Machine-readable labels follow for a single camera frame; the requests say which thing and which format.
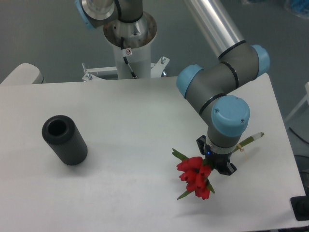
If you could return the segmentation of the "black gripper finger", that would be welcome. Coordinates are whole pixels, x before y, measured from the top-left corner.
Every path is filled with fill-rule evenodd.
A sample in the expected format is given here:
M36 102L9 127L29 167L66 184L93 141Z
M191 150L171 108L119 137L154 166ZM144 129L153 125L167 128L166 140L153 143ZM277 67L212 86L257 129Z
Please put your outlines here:
M200 136L197 140L197 146L199 148L199 151L201 153L201 155L204 155L205 154L205 146L207 145L206 143L206 136L205 135L202 135Z
M232 175L236 170L236 166L230 162L220 164L218 167L218 173L222 175Z

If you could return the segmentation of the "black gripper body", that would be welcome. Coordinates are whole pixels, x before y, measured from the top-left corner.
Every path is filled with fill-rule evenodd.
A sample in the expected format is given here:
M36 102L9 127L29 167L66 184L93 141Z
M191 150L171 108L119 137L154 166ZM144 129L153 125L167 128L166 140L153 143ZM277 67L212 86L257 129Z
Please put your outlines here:
M214 169L218 171L218 167L220 164L230 162L230 157L232 155L231 152L225 154L219 154L214 151L210 145L205 146L205 158L210 160L213 164Z

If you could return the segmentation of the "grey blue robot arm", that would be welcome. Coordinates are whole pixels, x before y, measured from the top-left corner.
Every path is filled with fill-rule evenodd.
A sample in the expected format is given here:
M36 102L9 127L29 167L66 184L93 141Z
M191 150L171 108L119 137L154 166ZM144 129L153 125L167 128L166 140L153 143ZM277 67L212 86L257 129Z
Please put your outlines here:
M207 134L197 140L200 153L220 174L231 175L236 167L230 157L250 117L247 103L231 92L266 73L270 58L261 46L246 43L220 1L187 0L185 4L219 63L208 70L186 67L176 85L208 126ZM103 27L114 48L119 79L154 75L149 46L157 26L141 0L77 0L75 5L88 28Z

